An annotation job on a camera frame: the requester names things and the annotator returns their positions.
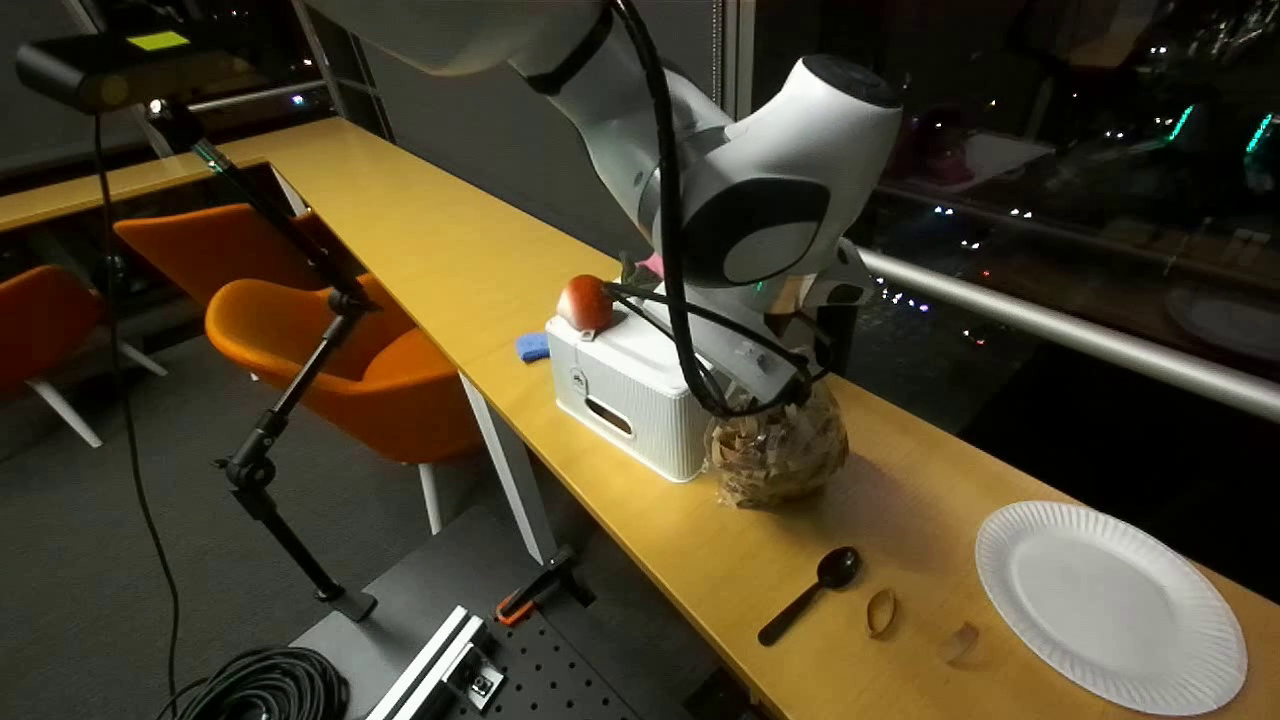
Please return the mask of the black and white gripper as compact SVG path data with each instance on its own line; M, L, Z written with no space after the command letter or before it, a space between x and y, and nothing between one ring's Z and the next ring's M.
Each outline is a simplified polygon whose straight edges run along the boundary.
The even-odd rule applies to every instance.
M871 304L871 271L853 240L841 240L819 271L797 278L766 308L766 329L789 354L824 371L845 371L858 312Z

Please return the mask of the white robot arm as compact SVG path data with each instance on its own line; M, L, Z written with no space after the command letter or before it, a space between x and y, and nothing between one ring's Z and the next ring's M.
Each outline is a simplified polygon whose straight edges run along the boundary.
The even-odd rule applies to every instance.
M798 56L766 103L727 122L654 56L632 0L306 4L414 71L509 68L550 103L663 262L660 329L685 377L755 402L811 377L819 342L783 342L766 308L830 267L892 155L899 102L877 71Z

